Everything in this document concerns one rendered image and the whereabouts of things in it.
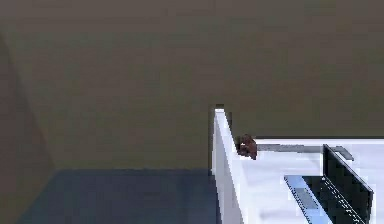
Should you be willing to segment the small brown teddy bear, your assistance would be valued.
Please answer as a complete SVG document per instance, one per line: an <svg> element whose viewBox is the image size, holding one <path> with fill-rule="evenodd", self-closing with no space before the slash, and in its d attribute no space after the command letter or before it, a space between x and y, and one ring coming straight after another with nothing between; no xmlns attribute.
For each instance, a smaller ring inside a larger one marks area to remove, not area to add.
<svg viewBox="0 0 384 224"><path fill-rule="evenodd" d="M236 150L240 156L250 157L255 160L257 157L257 144L249 134L236 138Z"/></svg>

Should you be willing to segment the black and silver laptop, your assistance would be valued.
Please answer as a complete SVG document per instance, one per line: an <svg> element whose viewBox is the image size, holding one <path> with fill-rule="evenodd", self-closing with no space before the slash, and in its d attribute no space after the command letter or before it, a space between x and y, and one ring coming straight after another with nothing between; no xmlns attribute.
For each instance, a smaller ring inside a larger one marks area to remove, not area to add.
<svg viewBox="0 0 384 224"><path fill-rule="evenodd" d="M334 148L322 152L321 176L284 176L308 224L369 224L374 191Z"/></svg>

